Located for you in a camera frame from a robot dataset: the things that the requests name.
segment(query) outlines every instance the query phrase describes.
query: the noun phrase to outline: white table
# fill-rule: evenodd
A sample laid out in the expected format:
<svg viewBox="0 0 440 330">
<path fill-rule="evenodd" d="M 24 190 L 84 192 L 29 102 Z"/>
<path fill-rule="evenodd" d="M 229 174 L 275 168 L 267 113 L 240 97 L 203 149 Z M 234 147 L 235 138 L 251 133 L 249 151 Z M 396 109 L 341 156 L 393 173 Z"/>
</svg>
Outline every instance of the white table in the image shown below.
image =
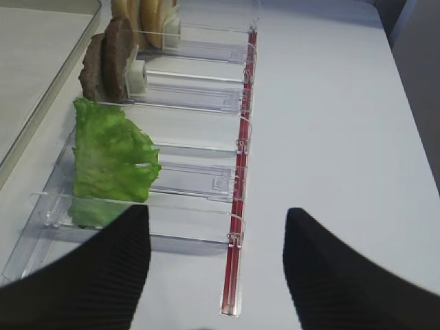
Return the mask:
<svg viewBox="0 0 440 330">
<path fill-rule="evenodd" d="M 349 0 L 267 2 L 258 33 L 242 314 L 218 314 L 221 288 L 210 282 L 218 263 L 156 253 L 151 267 L 168 271 L 148 278 L 133 329 L 299 329 L 282 264 L 285 215 L 294 206 L 379 265 L 440 294 L 439 196 L 378 14 Z M 23 198 L 42 189 L 69 133 L 63 123 L 79 70 L 0 192 L 0 268 L 30 212 Z"/>
</svg>

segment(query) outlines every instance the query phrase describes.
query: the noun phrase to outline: red strip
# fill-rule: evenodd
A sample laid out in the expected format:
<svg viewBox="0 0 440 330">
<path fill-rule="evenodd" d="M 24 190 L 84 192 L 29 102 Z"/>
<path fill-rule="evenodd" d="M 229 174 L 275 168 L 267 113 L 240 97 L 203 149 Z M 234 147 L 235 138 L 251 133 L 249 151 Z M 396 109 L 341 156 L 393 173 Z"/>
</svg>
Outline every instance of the red strip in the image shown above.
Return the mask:
<svg viewBox="0 0 440 330">
<path fill-rule="evenodd" d="M 255 59 L 255 46 L 256 46 L 256 31 L 251 31 L 249 34 L 248 54 L 251 55 L 251 61 L 247 62 L 245 68 L 245 76 L 247 81 L 245 82 L 245 90 L 251 91 L 245 93 L 241 104 L 241 116 L 245 119 L 240 120 L 239 141 L 248 140 L 249 135 L 249 119 L 250 119 L 250 107 L 252 99 L 252 81 L 254 78 L 254 63 Z M 236 182 L 234 186 L 234 202 L 232 203 L 232 214 L 238 217 L 243 216 L 244 202 L 241 200 L 243 191 L 245 189 L 246 171 L 243 170 L 248 165 L 248 155 L 245 152 L 237 155 L 236 157 Z M 242 234 L 241 221 L 235 217 L 231 217 L 231 233 Z M 237 315 L 237 294 L 239 283 L 239 266 L 240 266 L 240 254 L 241 248 L 239 248 L 233 241 L 230 242 L 228 248 L 228 259 L 226 263 L 225 271 L 225 287 L 223 291 L 223 303 L 221 306 L 221 313 L 226 315 Z"/>
</svg>

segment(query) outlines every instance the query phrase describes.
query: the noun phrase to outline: dark bread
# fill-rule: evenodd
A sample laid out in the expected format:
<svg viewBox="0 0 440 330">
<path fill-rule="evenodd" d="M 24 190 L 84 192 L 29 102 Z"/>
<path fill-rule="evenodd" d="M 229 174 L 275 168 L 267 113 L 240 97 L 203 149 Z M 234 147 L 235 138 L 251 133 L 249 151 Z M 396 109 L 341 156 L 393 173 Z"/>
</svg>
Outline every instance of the dark bread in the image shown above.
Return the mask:
<svg viewBox="0 0 440 330">
<path fill-rule="evenodd" d="M 79 75 L 82 94 L 92 101 L 102 101 L 107 98 L 101 75 L 102 43 L 105 35 L 96 34 L 87 47 L 82 63 L 84 65 Z"/>
<path fill-rule="evenodd" d="M 102 77 L 112 101 L 127 98 L 124 71 L 133 49 L 133 30 L 127 17 L 115 17 L 105 29 Z"/>
</svg>

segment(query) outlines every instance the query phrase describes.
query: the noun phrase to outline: green lettuce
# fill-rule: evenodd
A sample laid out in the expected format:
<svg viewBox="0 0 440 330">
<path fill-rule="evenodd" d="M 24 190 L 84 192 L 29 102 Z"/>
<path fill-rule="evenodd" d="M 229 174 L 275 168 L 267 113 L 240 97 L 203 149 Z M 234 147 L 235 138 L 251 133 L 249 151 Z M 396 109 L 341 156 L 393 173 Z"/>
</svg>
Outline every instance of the green lettuce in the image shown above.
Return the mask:
<svg viewBox="0 0 440 330">
<path fill-rule="evenodd" d="M 74 196 L 145 202 L 162 168 L 153 141 L 119 107 L 86 98 L 75 100 L 74 106 Z M 103 227 L 128 206 L 77 198 L 69 213 L 77 225 Z"/>
</svg>

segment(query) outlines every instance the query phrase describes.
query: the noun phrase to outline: gray tray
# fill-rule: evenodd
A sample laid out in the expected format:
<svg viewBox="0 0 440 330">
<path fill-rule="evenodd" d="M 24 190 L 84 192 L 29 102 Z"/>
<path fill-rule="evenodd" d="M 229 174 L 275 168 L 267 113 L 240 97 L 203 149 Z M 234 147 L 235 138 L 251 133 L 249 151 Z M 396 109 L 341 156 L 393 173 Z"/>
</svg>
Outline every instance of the gray tray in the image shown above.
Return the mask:
<svg viewBox="0 0 440 330">
<path fill-rule="evenodd" d="M 0 0 L 0 188 L 99 25 L 99 0 Z"/>
</svg>

